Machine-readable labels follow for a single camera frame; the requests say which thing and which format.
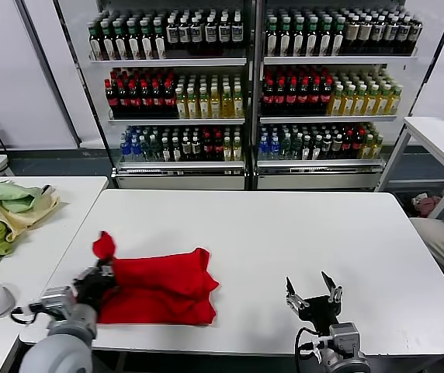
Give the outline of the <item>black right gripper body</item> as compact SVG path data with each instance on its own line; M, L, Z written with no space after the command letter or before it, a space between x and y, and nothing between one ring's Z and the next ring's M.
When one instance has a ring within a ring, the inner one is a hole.
M306 305L298 310L300 320L311 322L314 326L330 326L338 322L341 302L331 302L328 295L307 298L304 302Z

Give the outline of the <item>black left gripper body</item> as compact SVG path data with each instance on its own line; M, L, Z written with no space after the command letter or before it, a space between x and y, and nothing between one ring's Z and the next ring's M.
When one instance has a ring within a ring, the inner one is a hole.
M117 283L115 277L104 277L100 282L87 286L75 286L75 281L73 282L73 285L77 291L76 302L78 304L88 305L95 311L100 311L106 293L110 289L116 288Z

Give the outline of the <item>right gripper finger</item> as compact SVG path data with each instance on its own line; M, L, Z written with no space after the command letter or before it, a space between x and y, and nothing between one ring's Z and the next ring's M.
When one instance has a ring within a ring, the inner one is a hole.
M286 303L292 310L308 308L310 304L298 295L288 277L286 277Z
M342 286L337 286L334 280L329 277L324 271L321 272L322 278L329 290L328 302L330 304L339 305L342 303Z

